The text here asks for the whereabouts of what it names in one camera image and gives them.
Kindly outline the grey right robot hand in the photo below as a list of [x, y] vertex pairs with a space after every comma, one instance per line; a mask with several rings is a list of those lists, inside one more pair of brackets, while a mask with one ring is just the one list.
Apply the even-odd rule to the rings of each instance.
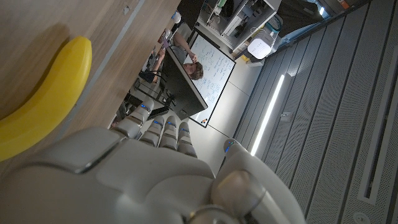
[[187, 123], [153, 101], [111, 129], [88, 128], [34, 154], [1, 181], [2, 223], [304, 223], [289, 188], [228, 139], [214, 174]]

